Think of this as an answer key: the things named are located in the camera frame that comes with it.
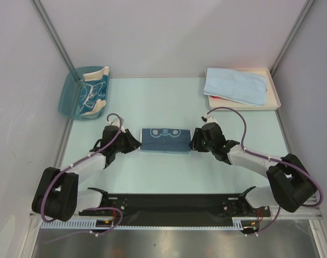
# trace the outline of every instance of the metal floor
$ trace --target metal floor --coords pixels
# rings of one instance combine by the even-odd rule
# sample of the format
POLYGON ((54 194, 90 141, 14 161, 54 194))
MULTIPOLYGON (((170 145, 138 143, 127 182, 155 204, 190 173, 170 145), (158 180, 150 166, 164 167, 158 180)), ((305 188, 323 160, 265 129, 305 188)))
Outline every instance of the metal floor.
POLYGON ((319 257, 308 220, 280 220, 259 237, 231 231, 115 230, 105 236, 40 230, 32 258, 313 258, 319 257))

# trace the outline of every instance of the red object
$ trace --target red object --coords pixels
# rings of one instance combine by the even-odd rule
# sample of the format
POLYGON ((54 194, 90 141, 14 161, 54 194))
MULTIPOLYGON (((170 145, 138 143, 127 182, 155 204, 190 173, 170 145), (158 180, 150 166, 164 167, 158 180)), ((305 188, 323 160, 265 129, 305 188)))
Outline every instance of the red object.
POLYGON ((217 96, 211 96, 211 98, 221 98, 221 97, 217 97, 217 96))

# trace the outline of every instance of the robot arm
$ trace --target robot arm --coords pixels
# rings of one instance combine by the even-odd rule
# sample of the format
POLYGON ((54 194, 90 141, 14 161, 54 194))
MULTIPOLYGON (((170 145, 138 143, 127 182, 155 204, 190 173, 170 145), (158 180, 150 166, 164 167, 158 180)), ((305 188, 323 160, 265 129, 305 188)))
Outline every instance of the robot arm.
MULTIPOLYGON (((59 177, 45 201, 44 214, 46 216, 67 221, 75 212, 100 206, 103 195, 107 192, 96 188, 78 192, 78 185, 94 173, 108 167, 114 161, 117 153, 127 154, 141 146, 141 143, 131 135, 130 131, 122 127, 115 141, 100 153, 95 154, 115 137, 120 126, 118 118, 105 126, 103 137, 95 143, 89 155, 82 159, 83 162, 72 166, 69 173, 64 173, 59 177)), ((44 170, 32 202, 34 212, 40 213, 44 195, 60 172, 61 169, 52 167, 44 170)))
POLYGON ((221 162, 248 168, 269 180, 270 187, 253 187, 244 192, 246 201, 253 208, 278 204, 286 211, 295 212, 316 192, 316 187, 308 178, 293 168, 273 161, 285 161, 306 171, 295 155, 288 154, 285 157, 251 155, 253 152, 242 148, 239 142, 226 140, 213 117, 202 119, 205 124, 202 128, 195 129, 190 143, 192 150, 211 152, 221 162))

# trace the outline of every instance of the white tray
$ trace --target white tray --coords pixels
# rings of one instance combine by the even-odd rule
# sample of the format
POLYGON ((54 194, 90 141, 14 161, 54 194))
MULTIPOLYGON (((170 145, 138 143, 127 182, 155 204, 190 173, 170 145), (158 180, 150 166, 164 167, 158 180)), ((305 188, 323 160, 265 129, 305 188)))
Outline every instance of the white tray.
POLYGON ((239 68, 234 70, 245 71, 247 73, 257 74, 267 78, 266 104, 263 106, 251 106, 251 105, 246 105, 223 98, 220 99, 220 98, 212 98, 211 96, 207 96, 210 109, 216 108, 218 106, 226 106, 229 108, 233 108, 235 110, 276 110, 278 109, 278 107, 280 107, 281 103, 277 91, 275 90, 275 86, 270 71, 267 68, 239 68))

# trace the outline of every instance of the dark blue cloth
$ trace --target dark blue cloth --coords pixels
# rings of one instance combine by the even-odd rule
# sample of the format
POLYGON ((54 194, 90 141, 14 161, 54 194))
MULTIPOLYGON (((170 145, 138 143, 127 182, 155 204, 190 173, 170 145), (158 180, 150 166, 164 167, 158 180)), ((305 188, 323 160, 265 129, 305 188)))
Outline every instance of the dark blue cloth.
POLYGON ((142 129, 142 151, 187 153, 191 131, 167 128, 142 129))

